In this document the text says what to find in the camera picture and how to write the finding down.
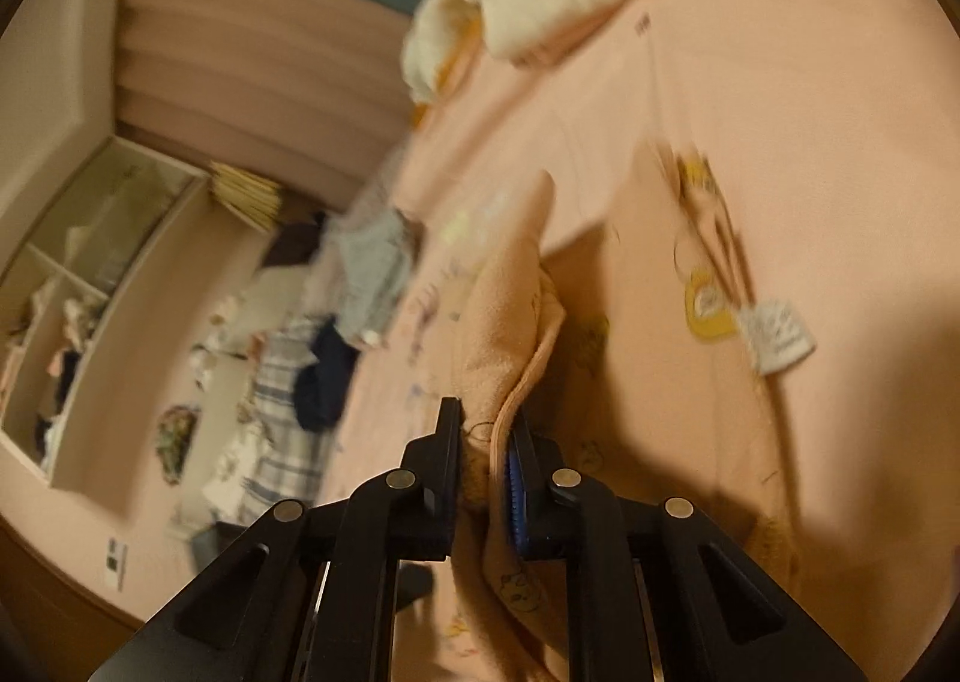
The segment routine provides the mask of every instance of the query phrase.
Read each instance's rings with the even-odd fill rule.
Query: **bed sheet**
[[[424,257],[389,348],[361,362],[325,498],[432,426],[416,350],[445,348],[431,323],[457,313],[512,192],[553,176],[549,254],[603,219],[642,139],[695,146],[755,298],[791,300],[819,344],[772,381],[800,602],[870,679],[901,678],[960,545],[960,41],[936,0],[631,0],[552,70],[480,54],[459,75],[395,187]]]

